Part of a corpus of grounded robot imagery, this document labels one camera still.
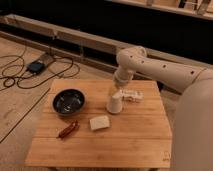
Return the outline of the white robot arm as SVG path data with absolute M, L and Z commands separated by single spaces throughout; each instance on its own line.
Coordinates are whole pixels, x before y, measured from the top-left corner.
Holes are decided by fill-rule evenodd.
M 172 133 L 170 171 L 213 171 L 213 69 L 151 59 L 134 46 L 116 55 L 117 86 L 140 72 L 181 94 Z

